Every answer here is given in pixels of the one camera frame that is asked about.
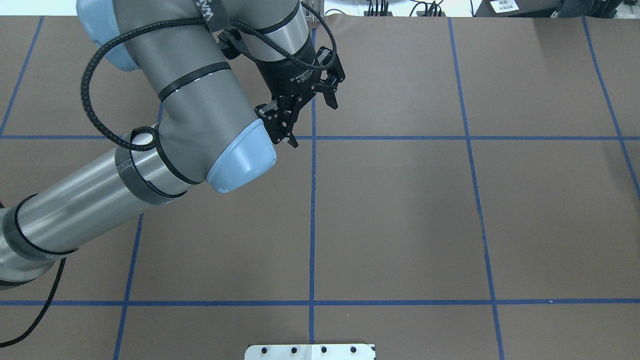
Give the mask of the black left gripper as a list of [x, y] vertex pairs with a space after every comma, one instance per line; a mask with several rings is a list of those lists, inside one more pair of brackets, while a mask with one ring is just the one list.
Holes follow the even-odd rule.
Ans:
[[313, 44], [304, 44], [293, 54], [296, 61], [284, 58], [276, 61], [256, 60], [258, 71], [267, 85], [271, 101], [254, 107], [256, 116], [263, 122], [270, 141], [280, 144], [286, 141], [298, 147], [294, 135], [295, 123], [303, 107], [311, 102], [312, 95], [320, 92], [325, 103], [337, 110], [338, 86], [346, 79], [345, 69], [336, 51], [325, 46], [315, 50]]

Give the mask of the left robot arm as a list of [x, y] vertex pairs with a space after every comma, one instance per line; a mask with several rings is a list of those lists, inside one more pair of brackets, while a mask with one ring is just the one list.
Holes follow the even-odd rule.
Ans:
[[[80, 80], [92, 126], [115, 148], [1, 210], [1, 289], [28, 284], [112, 228], [208, 183], [219, 193], [262, 176], [317, 94], [336, 109], [346, 78], [322, 16], [301, 0], [78, 0], [98, 49]], [[108, 59], [143, 71], [167, 114], [120, 136], [90, 85]]]

